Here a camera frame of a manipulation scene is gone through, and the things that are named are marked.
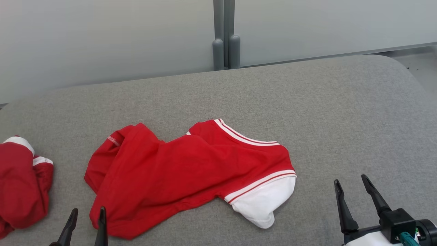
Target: wall baseboard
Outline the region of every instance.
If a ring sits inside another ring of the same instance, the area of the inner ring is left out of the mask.
[[[329,56],[310,57],[310,58],[304,58],[304,59],[296,59],[296,60],[288,60],[288,61],[281,61],[281,62],[264,63],[264,64],[257,64],[257,65],[249,65],[249,66],[241,66],[241,68],[259,67],[259,66],[266,66],[266,65],[275,65],[275,64],[299,62],[299,61],[308,61],[308,60],[316,60],[316,59],[334,58],[334,57],[341,57],[341,56],[368,55],[368,54],[375,54],[375,53],[388,52],[388,51],[396,51],[396,50],[402,50],[402,49],[414,49],[414,48],[433,46],[433,45],[437,45],[437,42],[418,44],[418,45],[407,45],[407,46],[400,46],[400,47],[393,47],[393,48],[386,48],[386,49],[366,50],[366,51],[351,52],[351,53],[329,55]]]

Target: floor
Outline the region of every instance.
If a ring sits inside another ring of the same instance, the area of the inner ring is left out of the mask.
[[[377,53],[388,56],[410,70],[417,81],[437,99],[437,46]]]

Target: gray fabric surface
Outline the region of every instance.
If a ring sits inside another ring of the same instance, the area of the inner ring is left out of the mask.
[[[0,139],[26,138],[53,160],[55,174],[48,216],[0,244],[48,245],[77,207],[71,245],[93,245],[95,194],[83,175],[105,138],[143,122],[170,141],[215,118],[289,150],[298,179],[274,225],[257,228],[216,199],[132,241],[110,238],[110,245],[341,245],[334,179],[359,225],[378,223],[362,173],[392,208],[437,222],[437,103],[398,62],[350,56],[81,86],[8,104]]]

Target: white cuff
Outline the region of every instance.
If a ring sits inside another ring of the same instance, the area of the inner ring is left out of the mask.
[[[47,158],[44,158],[42,156],[39,156],[39,157],[33,159],[33,165],[32,166],[38,165],[39,163],[50,163],[50,164],[53,165],[53,162],[51,160],[49,160]]]
[[[17,137],[17,136],[10,137],[10,138],[6,139],[6,141],[4,141],[3,143],[7,143],[7,142],[23,145],[24,147],[26,147],[28,150],[30,150],[32,152],[32,156],[35,155],[35,150],[32,148],[30,143],[27,142],[27,140],[22,138],[22,137]]]
[[[295,176],[281,176],[242,194],[230,204],[250,222],[267,229],[274,223],[273,211],[293,194],[295,182]]]

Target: red stripe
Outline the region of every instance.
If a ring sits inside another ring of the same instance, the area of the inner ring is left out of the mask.
[[[247,141],[250,141],[250,142],[252,142],[252,143],[257,143],[257,144],[276,144],[276,143],[277,143],[276,141],[272,141],[271,143],[266,143],[266,142],[264,142],[264,141],[259,141],[259,140],[252,140],[252,139],[249,139],[249,138],[247,138],[247,137],[245,137],[245,136],[239,134],[238,132],[236,132],[236,131],[230,129],[229,127],[227,127],[227,126],[223,123],[223,121],[221,121],[220,119],[219,119],[219,121],[220,121],[220,123],[222,124],[222,126],[224,126],[224,127],[225,127],[226,129],[228,129],[229,131],[233,132],[235,135],[237,135],[237,136],[239,136],[239,137],[241,137],[241,138],[244,138],[244,139],[246,139]]]
[[[277,178],[277,177],[280,177],[280,176],[284,176],[284,175],[288,175],[288,174],[294,174],[294,175],[296,175],[295,173],[292,173],[292,172],[291,172],[291,173],[284,173],[284,174],[280,174],[280,175],[277,175],[277,176],[275,176],[275,177],[272,177],[272,178],[270,178],[270,179],[268,179],[268,180],[266,180],[266,181],[264,181],[264,182],[258,184],[258,185],[255,186],[254,188],[252,188],[252,189],[250,189],[250,190],[248,190],[248,191],[245,191],[245,192],[241,193],[240,195],[238,195],[238,196],[232,198],[228,203],[231,203],[231,202],[232,202],[233,200],[235,200],[236,198],[240,197],[241,195],[244,195],[244,194],[248,193],[249,191],[251,191],[251,190],[257,188],[258,186],[264,184],[265,182],[268,182],[268,181],[270,181],[270,180],[272,180],[272,179],[274,179],[274,178]]]

